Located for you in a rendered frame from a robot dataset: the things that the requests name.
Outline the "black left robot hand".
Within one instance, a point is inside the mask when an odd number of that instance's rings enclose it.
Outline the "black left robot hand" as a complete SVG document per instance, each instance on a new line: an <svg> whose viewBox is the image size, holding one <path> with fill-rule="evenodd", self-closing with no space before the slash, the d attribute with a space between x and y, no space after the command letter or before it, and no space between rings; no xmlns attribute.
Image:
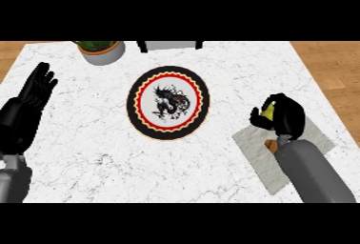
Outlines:
<svg viewBox="0 0 360 244"><path fill-rule="evenodd" d="M58 79L42 62L33 70L21 92L0 109L0 153L22 154L34 141L43 110Z"/></svg>

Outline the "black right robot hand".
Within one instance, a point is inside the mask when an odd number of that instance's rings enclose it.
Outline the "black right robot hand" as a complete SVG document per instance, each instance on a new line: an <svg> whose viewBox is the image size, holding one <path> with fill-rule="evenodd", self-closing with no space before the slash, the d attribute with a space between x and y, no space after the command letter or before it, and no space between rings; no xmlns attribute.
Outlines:
<svg viewBox="0 0 360 244"><path fill-rule="evenodd" d="M275 106L273 119L260 115L270 105ZM291 140L297 140L306 129L304 108L282 92L272 94L264 100L261 109L253 109L250 121L255 127L275 131L278 136L288 135Z"/></svg>

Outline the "pale grey placemat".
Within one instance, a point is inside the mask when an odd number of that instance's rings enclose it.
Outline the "pale grey placemat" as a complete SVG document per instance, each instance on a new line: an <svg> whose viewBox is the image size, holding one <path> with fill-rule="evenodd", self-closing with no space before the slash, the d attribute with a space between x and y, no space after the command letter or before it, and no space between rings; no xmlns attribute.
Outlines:
<svg viewBox="0 0 360 244"><path fill-rule="evenodd" d="M289 179L276 161L275 154L264 146L267 139L278 139L273 132L250 125L232 136L242 154L253 165L255 174L267 192L275 195L288 185ZM306 117L306 130L301 139L314 143L322 153L328 153L335 148L335 143L326 137L316 123Z"/></svg>

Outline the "yellow-green pear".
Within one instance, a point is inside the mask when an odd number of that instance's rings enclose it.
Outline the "yellow-green pear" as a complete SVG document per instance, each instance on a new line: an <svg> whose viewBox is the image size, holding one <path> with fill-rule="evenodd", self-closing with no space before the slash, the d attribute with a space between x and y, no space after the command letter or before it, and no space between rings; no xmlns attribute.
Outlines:
<svg viewBox="0 0 360 244"><path fill-rule="evenodd" d="M273 120L273 113L275 113L275 104L270 104L267 109L260 113L260 115L266 117L269 120Z"/></svg>

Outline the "green plant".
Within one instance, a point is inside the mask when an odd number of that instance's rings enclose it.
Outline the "green plant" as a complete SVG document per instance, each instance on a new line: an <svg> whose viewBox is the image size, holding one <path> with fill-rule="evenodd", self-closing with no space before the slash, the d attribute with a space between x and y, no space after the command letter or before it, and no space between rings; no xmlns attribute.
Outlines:
<svg viewBox="0 0 360 244"><path fill-rule="evenodd" d="M75 44L86 50L86 51L104 51L106 50L114 44L114 41L75 41Z"/></svg>

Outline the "small brown block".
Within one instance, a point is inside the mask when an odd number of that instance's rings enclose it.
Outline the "small brown block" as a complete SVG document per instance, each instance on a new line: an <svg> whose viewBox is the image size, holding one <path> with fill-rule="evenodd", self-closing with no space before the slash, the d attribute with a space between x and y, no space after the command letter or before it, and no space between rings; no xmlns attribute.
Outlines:
<svg viewBox="0 0 360 244"><path fill-rule="evenodd" d="M264 141L264 146L267 148L267 150L270 151L270 153L275 153L279 149L279 143L276 140L267 139Z"/></svg>

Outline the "grey plant pot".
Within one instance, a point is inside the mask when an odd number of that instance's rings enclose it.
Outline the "grey plant pot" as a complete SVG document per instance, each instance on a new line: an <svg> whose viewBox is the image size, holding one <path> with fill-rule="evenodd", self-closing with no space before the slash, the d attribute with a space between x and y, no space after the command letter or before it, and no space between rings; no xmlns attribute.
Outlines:
<svg viewBox="0 0 360 244"><path fill-rule="evenodd" d="M80 53L86 61L95 66L105 66L112 64L126 53L126 43L117 41L114 45L104 51L86 51L83 47L78 47Z"/></svg>

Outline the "black red dragon plate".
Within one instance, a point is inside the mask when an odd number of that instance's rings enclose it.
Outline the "black red dragon plate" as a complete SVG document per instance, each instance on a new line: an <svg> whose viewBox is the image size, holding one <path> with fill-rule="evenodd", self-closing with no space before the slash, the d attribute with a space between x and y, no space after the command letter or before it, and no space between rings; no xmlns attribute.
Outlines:
<svg viewBox="0 0 360 244"><path fill-rule="evenodd" d="M170 141L191 135L205 121L210 92L189 69L163 66L136 80L127 98L127 114L136 130Z"/></svg>

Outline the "grey black chair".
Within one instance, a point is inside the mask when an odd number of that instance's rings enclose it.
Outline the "grey black chair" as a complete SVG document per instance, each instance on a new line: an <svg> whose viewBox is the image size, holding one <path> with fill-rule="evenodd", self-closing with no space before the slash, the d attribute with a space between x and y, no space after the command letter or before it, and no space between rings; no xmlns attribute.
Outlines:
<svg viewBox="0 0 360 244"><path fill-rule="evenodd" d="M194 48L199 50L202 48L202 41L137 41L137 46L142 53L155 50L171 50Z"/></svg>

